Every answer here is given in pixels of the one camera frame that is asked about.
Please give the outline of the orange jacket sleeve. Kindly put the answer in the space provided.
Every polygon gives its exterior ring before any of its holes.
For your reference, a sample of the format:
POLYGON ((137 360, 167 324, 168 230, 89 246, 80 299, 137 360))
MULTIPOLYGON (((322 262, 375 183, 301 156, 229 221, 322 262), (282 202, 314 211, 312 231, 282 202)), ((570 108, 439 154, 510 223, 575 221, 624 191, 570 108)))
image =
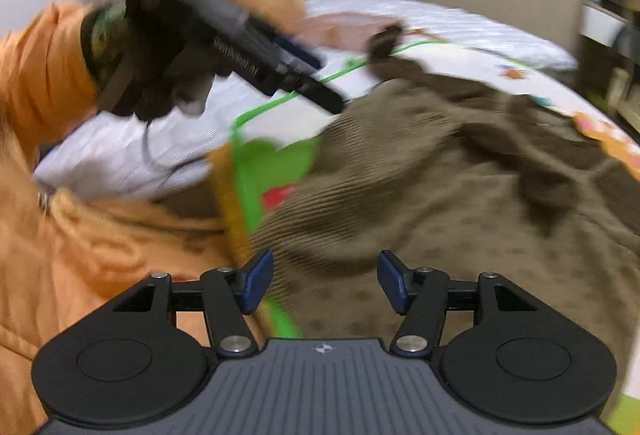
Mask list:
POLYGON ((46 416, 32 360, 56 334, 150 273, 191 280, 252 254, 220 148, 218 218, 181 218, 132 200, 46 195, 32 177, 38 148, 93 114, 86 62, 93 11, 52 2, 1 41, 1 429, 30 434, 46 416))

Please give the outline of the pink gift box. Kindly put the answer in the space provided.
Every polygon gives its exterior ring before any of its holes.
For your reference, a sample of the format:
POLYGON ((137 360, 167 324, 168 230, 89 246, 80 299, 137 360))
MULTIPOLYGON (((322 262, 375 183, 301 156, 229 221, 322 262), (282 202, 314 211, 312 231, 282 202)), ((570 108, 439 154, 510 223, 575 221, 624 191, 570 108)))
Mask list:
POLYGON ((402 22, 379 14, 332 12, 300 20, 294 37, 309 47, 363 52, 368 40, 389 26, 402 28, 402 22))

